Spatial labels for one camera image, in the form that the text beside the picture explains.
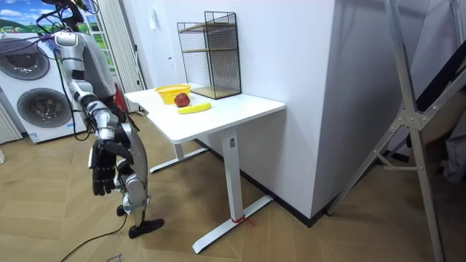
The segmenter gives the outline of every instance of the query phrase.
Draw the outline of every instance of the robot leg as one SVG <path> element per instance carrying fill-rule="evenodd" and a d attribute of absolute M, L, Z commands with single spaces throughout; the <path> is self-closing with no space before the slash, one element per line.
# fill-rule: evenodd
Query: robot leg
<path fill-rule="evenodd" d="M 152 221 L 144 220 L 146 207 L 151 197 L 147 195 L 147 187 L 144 186 L 138 175 L 133 172 L 130 165 L 126 161 L 120 162 L 118 171 L 121 174 L 120 177 L 126 177 L 126 179 L 123 186 L 123 205 L 117 208 L 116 213 L 119 215 L 124 210 L 128 215 L 133 214 L 135 225 L 128 232 L 130 238 L 139 237 L 163 226 L 164 221 L 161 218 Z"/>
<path fill-rule="evenodd" d="M 116 213 L 124 215 L 122 213 L 124 210 L 127 214 L 134 215 L 135 225 L 130 228 L 128 233 L 130 238 L 135 238 L 160 228 L 164 221 L 161 218 L 153 221 L 144 220 L 146 207 L 150 201 L 150 196 L 147 195 L 148 163 L 146 150 L 130 123 L 122 124 L 122 128 L 131 143 L 130 152 L 133 155 L 134 164 L 130 166 L 125 160 L 122 160 L 117 166 L 120 179 L 116 178 L 116 180 L 120 185 L 120 192 L 123 194 L 123 205 L 117 208 Z"/>

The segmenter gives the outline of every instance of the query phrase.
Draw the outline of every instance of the apple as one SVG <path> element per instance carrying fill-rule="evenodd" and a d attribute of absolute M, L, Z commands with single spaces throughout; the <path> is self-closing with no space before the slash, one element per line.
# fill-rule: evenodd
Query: apple
<path fill-rule="evenodd" d="M 191 101 L 187 94 L 179 93 L 178 95 L 176 95 L 175 104 L 177 105 L 177 107 L 185 107 L 189 105 L 190 102 Z"/>

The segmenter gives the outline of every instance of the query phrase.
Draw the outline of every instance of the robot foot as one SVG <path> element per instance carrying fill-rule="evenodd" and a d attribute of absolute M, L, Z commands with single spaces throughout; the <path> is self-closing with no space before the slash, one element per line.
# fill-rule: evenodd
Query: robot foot
<path fill-rule="evenodd" d="M 139 228 L 136 228 L 135 226 L 131 226 L 130 230 L 128 231 L 128 235 L 130 236 L 131 239 L 133 239 L 133 238 L 139 237 L 142 234 L 155 231 L 161 228 L 163 224 L 164 224 L 164 221 L 161 218 L 158 218 L 152 221 L 144 221 L 142 222 Z"/>
<path fill-rule="evenodd" d="M 123 209 L 123 205 L 119 205 L 119 206 L 116 208 L 116 215 L 118 215 L 118 216 L 126 215 L 126 212 L 125 212 L 125 210 Z"/>

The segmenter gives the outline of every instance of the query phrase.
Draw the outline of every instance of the banana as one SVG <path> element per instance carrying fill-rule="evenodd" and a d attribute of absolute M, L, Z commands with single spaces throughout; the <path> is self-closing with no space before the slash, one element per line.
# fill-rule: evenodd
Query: banana
<path fill-rule="evenodd" d="M 185 106 L 183 108 L 178 109 L 178 113 L 180 114 L 190 114 L 190 113 L 197 113 L 201 111 L 206 111 L 210 109 L 210 103 L 203 103 L 195 106 Z"/>

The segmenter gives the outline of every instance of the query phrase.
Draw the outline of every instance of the washing machine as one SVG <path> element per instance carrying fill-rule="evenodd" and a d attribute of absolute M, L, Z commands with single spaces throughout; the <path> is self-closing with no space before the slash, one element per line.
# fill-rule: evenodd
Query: washing machine
<path fill-rule="evenodd" d="M 86 130 L 83 116 L 70 109 L 51 47 L 32 44 L 37 36 L 6 33 L 0 39 L 0 53 L 17 50 L 0 55 L 0 87 L 34 143 L 73 134 L 71 114 L 76 132 Z M 77 110 L 74 101 L 71 105 Z"/>

